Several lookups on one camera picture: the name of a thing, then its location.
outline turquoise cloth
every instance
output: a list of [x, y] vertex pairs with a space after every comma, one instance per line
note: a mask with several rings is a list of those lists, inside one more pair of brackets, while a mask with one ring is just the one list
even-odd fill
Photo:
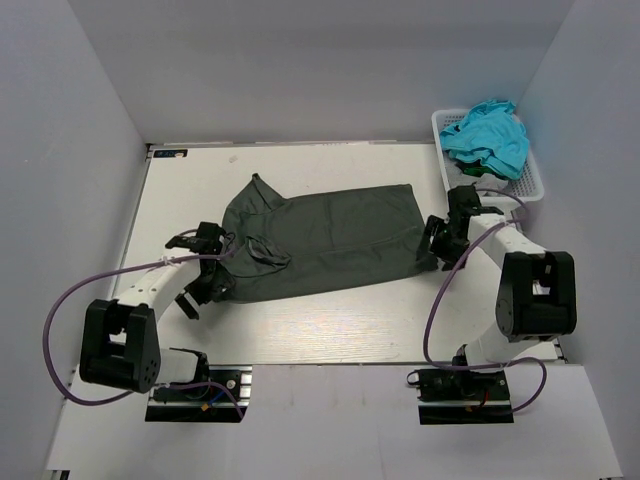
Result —
[[440, 132], [442, 150], [464, 163], [479, 161], [511, 180], [522, 176], [529, 140], [524, 125], [513, 117], [512, 102], [488, 100], [473, 107], [461, 121]]

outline white laundry basket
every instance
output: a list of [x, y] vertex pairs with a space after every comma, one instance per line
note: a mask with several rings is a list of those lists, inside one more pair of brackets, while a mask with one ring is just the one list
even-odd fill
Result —
[[[442, 181], [444, 182], [444, 188], [448, 192], [451, 189], [449, 185], [449, 178], [445, 167], [445, 159], [449, 160], [449, 156], [442, 151], [440, 145], [440, 132], [444, 130], [454, 122], [462, 120], [465, 115], [469, 113], [469, 109], [455, 109], [455, 110], [438, 110], [431, 116], [431, 125], [433, 126], [433, 136], [436, 140], [436, 150], [438, 152], [438, 161], [440, 162], [440, 173], [442, 174]], [[538, 166], [536, 160], [533, 157], [531, 148], [527, 153], [527, 161], [522, 171], [522, 177], [518, 180], [510, 180], [505, 191], [516, 195], [523, 202], [537, 202], [544, 196], [544, 187], [542, 186], [542, 180], [540, 179], [540, 173], [538, 172]], [[495, 206], [505, 212], [515, 209], [518, 204], [505, 196], [493, 196], [487, 194], [480, 197], [480, 201], [483, 205]]]

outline tabletop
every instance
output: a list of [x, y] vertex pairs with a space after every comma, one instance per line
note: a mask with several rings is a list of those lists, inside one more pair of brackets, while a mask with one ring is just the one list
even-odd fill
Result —
[[[220, 223], [253, 173], [284, 197], [411, 184], [425, 220], [447, 213], [435, 147], [429, 144], [189, 147], [184, 157], [149, 161], [126, 266], [156, 260], [167, 240], [201, 221]], [[423, 362], [424, 327], [444, 277], [428, 272], [299, 298], [209, 304], [201, 307], [200, 320], [187, 319], [174, 304], [160, 319], [160, 344], [206, 352], [211, 364]], [[130, 274], [119, 284], [135, 279]], [[495, 322], [499, 279], [488, 256], [471, 255], [440, 305], [430, 343], [435, 359], [451, 360]], [[551, 344], [527, 353], [557, 358]]]

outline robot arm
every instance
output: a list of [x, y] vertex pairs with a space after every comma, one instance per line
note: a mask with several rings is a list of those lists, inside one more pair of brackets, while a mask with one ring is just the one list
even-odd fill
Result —
[[[451, 269], [462, 253], [487, 230], [504, 224], [495, 207], [483, 207], [475, 187], [449, 191], [449, 222], [430, 217], [425, 235], [428, 249]], [[502, 270], [496, 322], [464, 346], [467, 365], [507, 364], [528, 348], [576, 326], [573, 258], [549, 252], [507, 225], [480, 244]]]
[[[189, 350], [160, 349], [157, 321], [175, 300], [189, 318], [195, 307], [211, 301], [217, 261], [171, 263], [193, 254], [219, 255], [225, 232], [203, 222], [193, 237], [176, 236], [166, 245], [166, 265], [149, 270], [112, 300], [94, 300], [87, 308], [80, 376], [89, 383], [146, 393], [161, 383], [187, 383], [208, 378], [206, 355]], [[124, 343], [116, 336], [125, 335]]]

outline clothing pile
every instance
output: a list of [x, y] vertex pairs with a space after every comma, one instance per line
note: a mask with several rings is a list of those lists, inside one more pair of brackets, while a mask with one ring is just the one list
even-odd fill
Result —
[[440, 132], [440, 145], [450, 159], [445, 169], [451, 188], [475, 185], [502, 190], [509, 180], [522, 176], [529, 140], [513, 115], [515, 108], [510, 101], [488, 100]]

